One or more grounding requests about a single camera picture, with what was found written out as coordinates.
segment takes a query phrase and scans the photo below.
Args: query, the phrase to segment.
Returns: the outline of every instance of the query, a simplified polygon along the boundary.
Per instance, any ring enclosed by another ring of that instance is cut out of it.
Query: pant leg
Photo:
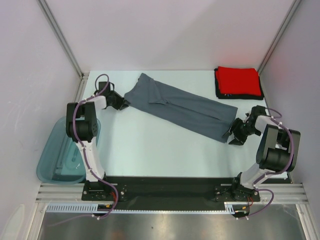
[[[136,109],[222,143],[227,142],[222,135],[237,113],[236,107],[154,81],[145,74],[124,98]]]

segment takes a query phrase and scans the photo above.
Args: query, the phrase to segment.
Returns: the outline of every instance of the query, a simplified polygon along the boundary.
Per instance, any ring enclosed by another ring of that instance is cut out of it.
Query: white table surface
[[[94,93],[96,77],[102,73],[109,75],[121,96],[145,73],[156,81],[235,106],[237,118],[244,119],[253,106],[266,106],[263,100],[218,99],[214,71],[204,70],[91,71],[84,98]],[[97,112],[97,117],[101,122],[97,148],[108,176],[235,177],[256,162],[261,139],[251,135],[243,146],[228,145],[133,107],[121,111],[108,107]]]

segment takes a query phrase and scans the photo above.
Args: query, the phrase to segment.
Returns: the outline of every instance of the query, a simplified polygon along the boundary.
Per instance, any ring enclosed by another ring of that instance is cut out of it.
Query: red cloth
[[[222,94],[261,96],[259,74],[254,68],[218,67],[216,78]]]

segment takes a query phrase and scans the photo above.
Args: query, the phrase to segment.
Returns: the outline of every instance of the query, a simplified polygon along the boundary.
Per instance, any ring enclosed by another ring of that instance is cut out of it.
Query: fabric
[[[228,140],[222,136],[235,120],[238,110],[155,81],[144,73],[124,98],[133,108],[222,143]]]
[[[261,95],[260,96],[255,96],[255,95],[250,95],[250,94],[230,94],[230,93],[226,93],[226,94],[222,94],[220,92],[219,89],[219,83],[218,83],[218,68],[216,68],[214,70],[214,83],[215,83],[215,95],[219,98],[219,99],[251,99],[251,100],[263,100],[264,99],[264,93],[262,91],[261,88],[261,84],[260,84],[260,78],[259,80],[259,88],[260,88],[260,92]]]
[[[261,96],[259,75],[254,68],[218,67],[217,80],[222,94]]]

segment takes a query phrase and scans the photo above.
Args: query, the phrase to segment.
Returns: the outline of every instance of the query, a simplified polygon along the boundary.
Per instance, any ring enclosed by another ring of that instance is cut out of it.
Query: robotic arm
[[[268,116],[263,106],[254,106],[246,116],[243,121],[240,118],[235,119],[226,133],[228,136],[234,136],[229,144],[243,145],[252,134],[263,136],[255,163],[233,179],[231,188],[226,193],[235,201],[243,201],[257,195],[259,185],[272,175],[291,172],[296,166],[300,143],[300,132],[287,129],[289,136],[285,127]]]
[[[116,110],[122,110],[129,106],[128,102],[114,91],[114,84],[111,82],[107,84],[108,82],[106,81],[99,82],[99,87],[95,94],[101,92],[100,95],[89,98],[90,100],[81,104],[76,112],[75,130],[82,144],[76,138],[73,126],[74,112],[78,103],[68,103],[66,108],[66,134],[72,138],[79,148],[86,172],[86,182],[82,194],[83,201],[105,200],[107,197],[106,193],[111,191],[110,186],[98,180],[98,178],[105,180],[106,174],[101,166],[96,145],[98,134],[96,112],[109,106],[112,106]]]

